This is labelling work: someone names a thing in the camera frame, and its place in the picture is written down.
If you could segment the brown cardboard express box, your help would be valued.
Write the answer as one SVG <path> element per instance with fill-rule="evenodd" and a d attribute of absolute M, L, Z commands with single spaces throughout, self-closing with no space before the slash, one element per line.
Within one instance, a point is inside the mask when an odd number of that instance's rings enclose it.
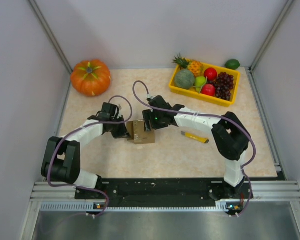
<path fill-rule="evenodd" d="M 135 145 L 154 144 L 156 137 L 153 129 L 145 131 L 144 120 L 134 120 L 126 123 L 127 131 L 130 137 L 127 139 Z"/>

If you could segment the yellow utility knife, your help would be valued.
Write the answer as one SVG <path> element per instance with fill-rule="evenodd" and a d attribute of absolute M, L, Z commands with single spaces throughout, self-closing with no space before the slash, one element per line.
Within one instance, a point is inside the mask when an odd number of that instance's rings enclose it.
<path fill-rule="evenodd" d="M 208 144 L 210 142 L 210 140 L 208 138 L 200 137 L 200 136 L 195 135 L 190 132 L 182 131 L 181 134 L 189 139 L 195 140 L 195 141 L 203 143 L 203 144 Z"/>

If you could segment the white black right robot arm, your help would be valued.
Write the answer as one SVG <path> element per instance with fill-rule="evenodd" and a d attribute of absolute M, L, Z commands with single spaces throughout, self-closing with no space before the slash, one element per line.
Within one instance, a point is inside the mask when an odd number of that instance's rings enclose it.
<path fill-rule="evenodd" d="M 249 146 L 250 134 L 232 112 L 225 115 L 206 114 L 184 105 L 171 106 L 160 95 L 148 98 L 150 109 L 142 111 L 144 130 L 159 130 L 169 126 L 190 128 L 214 139 L 218 152 L 225 159 L 223 192 L 235 198 L 242 191 L 244 175 L 241 170 Z"/>

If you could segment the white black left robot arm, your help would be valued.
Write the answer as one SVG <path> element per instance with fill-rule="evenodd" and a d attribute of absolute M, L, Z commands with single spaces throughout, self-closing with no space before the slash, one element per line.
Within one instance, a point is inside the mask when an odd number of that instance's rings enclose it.
<path fill-rule="evenodd" d="M 86 188 L 92 198 L 99 198 L 104 191 L 101 177 L 81 168 L 81 151 L 92 140 L 111 133 L 115 139 L 130 138 L 120 107 L 103 103 L 96 115 L 90 116 L 82 126 L 71 133 L 47 141 L 41 175 L 52 182 L 62 182 Z"/>

